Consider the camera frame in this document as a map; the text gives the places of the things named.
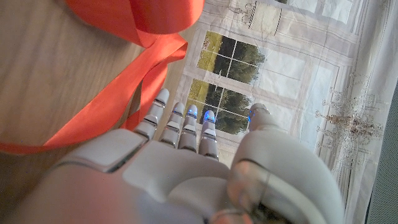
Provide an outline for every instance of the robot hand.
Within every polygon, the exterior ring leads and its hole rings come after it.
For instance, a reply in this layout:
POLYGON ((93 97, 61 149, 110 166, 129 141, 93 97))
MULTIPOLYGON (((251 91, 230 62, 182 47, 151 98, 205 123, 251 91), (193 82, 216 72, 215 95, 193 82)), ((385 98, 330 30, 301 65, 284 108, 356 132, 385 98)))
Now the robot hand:
MULTIPOLYGON (((169 92, 166 89, 162 89, 144 120, 141 121, 134 130, 135 133, 145 136, 148 140, 153 138, 168 98, 169 92)), ((176 103, 159 141, 169 147, 186 149, 218 161, 214 112, 207 111, 204 115, 198 149, 196 129, 198 108, 195 105, 190 105, 188 107, 182 128, 180 128, 183 112, 184 105, 182 103, 176 103)))
POLYGON ((343 223, 327 166, 264 105, 251 107, 250 132, 229 169, 218 162, 212 111, 197 134, 197 107, 188 107, 180 126, 184 106, 177 103, 152 140, 168 97, 161 90, 133 132, 110 131, 66 155, 8 222, 343 223))

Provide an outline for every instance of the orange ribbon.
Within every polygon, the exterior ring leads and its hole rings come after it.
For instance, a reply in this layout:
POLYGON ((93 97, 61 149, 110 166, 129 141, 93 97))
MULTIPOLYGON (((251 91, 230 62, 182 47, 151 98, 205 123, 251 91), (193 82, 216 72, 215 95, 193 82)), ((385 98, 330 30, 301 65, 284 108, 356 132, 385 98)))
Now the orange ribbon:
POLYGON ((178 32, 192 25, 199 18, 204 4, 203 0, 66 0, 66 2, 85 22, 147 49, 44 146, 21 146, 0 142, 2 152, 11 154, 44 152, 86 141, 105 133, 121 118, 135 89, 142 81, 141 108, 128 117, 122 125, 122 128, 133 129, 143 119, 162 87, 167 64, 184 58, 187 51, 187 42, 178 34, 164 33, 178 32))

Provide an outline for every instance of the green grass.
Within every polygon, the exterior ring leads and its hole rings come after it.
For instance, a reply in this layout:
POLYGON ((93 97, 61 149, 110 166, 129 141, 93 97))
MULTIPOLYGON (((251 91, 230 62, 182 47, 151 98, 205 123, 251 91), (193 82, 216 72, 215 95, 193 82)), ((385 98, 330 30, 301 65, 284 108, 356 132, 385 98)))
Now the green grass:
MULTIPOLYGON (((200 52, 200 58, 198 61, 198 68, 207 70, 209 72, 212 72, 214 70, 214 66, 216 63, 216 58, 218 51, 220 50, 221 47, 221 41, 223 39, 223 36, 221 34, 217 34, 215 32, 210 32, 207 31, 205 42, 208 42, 206 50, 202 50, 200 52)), ((193 79, 192 85, 191 85, 191 90, 188 95, 188 100, 187 100, 187 106, 185 107, 185 113, 187 113, 187 108, 189 105, 194 104, 198 108, 198 119, 201 118, 201 114, 203 111, 203 107, 205 106, 202 103, 197 103, 196 101, 192 101, 189 99, 197 100, 199 102, 205 102, 206 101, 206 95, 207 91, 209 89, 209 83, 203 82, 200 80, 193 79)))
MULTIPOLYGON (((208 89, 209 89, 209 83, 193 79, 188 98, 204 103, 206 101, 206 95, 207 95, 208 89)), ((203 107, 205 106, 202 103, 197 103, 195 101, 188 99, 187 106, 185 107, 185 113, 187 113, 188 106, 191 104, 194 104, 198 108, 198 119, 199 119, 201 116, 203 107)))
POLYGON ((208 51, 218 53, 221 47, 221 41, 223 36, 221 34, 217 34, 215 32, 206 32, 205 42, 208 41, 209 45, 207 47, 208 51))
POLYGON ((208 42, 208 46, 206 48, 208 51, 202 50, 200 52, 200 58, 197 65, 198 68, 208 70, 209 72, 214 70, 217 54, 213 54, 212 52, 218 53, 221 47, 222 38, 223 36, 221 34, 207 31, 203 44, 208 42))

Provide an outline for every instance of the wood grain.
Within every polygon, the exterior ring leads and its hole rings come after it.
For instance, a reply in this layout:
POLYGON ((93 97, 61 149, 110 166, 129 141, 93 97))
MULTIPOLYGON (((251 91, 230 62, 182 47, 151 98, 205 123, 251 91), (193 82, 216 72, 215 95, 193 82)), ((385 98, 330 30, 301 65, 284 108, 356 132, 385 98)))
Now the wood grain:
MULTIPOLYGON (((0 31, 3 142, 43 144, 142 52, 61 1, 0 1, 0 31)), ((73 148, 0 154, 0 220, 73 148)))

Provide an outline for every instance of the printed backdrop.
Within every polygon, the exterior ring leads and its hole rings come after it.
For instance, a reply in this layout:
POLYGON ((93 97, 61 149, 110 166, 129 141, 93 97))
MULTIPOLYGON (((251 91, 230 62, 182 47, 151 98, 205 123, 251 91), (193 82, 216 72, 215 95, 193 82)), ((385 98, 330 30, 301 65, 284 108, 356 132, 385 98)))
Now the printed backdrop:
POLYGON ((205 111, 215 112, 220 161, 229 166, 248 109, 265 104, 330 168, 347 223, 363 223, 397 83, 381 68, 394 46, 394 5, 206 0, 175 102, 198 106, 199 129, 205 111))

